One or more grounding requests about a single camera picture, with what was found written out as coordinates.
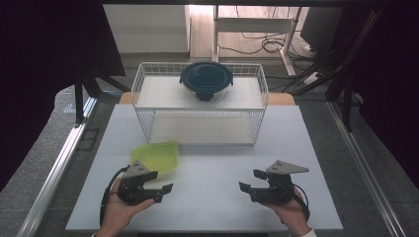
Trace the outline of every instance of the white table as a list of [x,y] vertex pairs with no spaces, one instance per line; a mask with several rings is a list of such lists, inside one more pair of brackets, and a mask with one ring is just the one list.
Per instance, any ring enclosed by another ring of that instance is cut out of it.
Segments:
[[[67,230],[99,228],[103,191],[130,150],[146,140],[132,105],[116,105]],[[282,160],[308,168],[292,175],[308,195],[315,229],[342,229],[333,200],[297,106],[268,107],[254,146],[180,146],[179,166],[146,188],[173,183],[161,203],[136,215],[126,231],[136,232],[275,232],[287,229],[275,213],[239,190],[238,182],[266,188],[253,177]]]

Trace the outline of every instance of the white wall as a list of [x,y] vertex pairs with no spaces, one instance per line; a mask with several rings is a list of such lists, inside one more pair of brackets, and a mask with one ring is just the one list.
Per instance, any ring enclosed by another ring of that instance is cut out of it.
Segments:
[[120,53],[188,52],[189,6],[104,5]]

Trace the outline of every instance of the white wire basket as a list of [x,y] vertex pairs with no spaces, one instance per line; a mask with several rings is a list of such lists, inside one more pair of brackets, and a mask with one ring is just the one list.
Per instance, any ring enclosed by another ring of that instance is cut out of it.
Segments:
[[143,62],[132,85],[131,100],[149,143],[253,145],[266,107],[268,87],[262,65],[223,64],[233,86],[222,100],[200,102],[179,83],[189,63]]

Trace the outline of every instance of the hand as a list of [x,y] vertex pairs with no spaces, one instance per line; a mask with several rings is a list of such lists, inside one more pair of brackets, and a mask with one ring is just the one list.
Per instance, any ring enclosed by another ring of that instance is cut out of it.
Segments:
[[126,205],[117,196],[121,179],[122,178],[117,178],[112,186],[105,209],[102,227],[96,237],[117,236],[127,225],[129,225],[133,216],[154,204],[154,199],[148,199],[138,205]]
[[[297,189],[294,189],[295,194],[301,198],[301,194]],[[290,230],[292,236],[303,236],[310,232],[301,205],[295,199],[291,199],[285,205],[262,204],[272,209],[275,214],[281,219],[287,228]]]

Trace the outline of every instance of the gray floor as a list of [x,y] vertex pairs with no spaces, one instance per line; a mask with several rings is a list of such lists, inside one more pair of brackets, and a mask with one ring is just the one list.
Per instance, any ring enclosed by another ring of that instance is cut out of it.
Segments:
[[[123,55],[126,78],[117,80],[130,86],[141,61],[196,61],[183,56],[171,55]],[[264,66],[266,75],[284,76],[280,60],[228,59],[222,62],[256,62]],[[290,80],[268,80],[270,87],[290,83]],[[68,164],[55,197],[49,204],[36,236],[89,236],[87,233],[64,231],[65,224],[94,159],[114,104],[121,92],[106,83],[100,83],[105,93],[94,116],[88,123],[83,140]],[[343,231],[319,230],[319,236],[391,236],[381,218],[377,205],[367,189],[356,163],[346,145],[336,121],[324,100],[327,84],[302,96],[295,97],[300,107],[314,150],[318,157],[327,185],[334,199],[344,226]],[[55,110],[34,145],[27,159],[0,194],[0,236],[16,236],[24,222],[44,180],[74,124],[75,113],[73,88],[67,88],[56,96]],[[352,108],[352,127],[377,182],[390,201],[406,236],[419,236],[419,192],[406,174],[364,122],[358,108]],[[288,236],[287,233],[271,236]]]

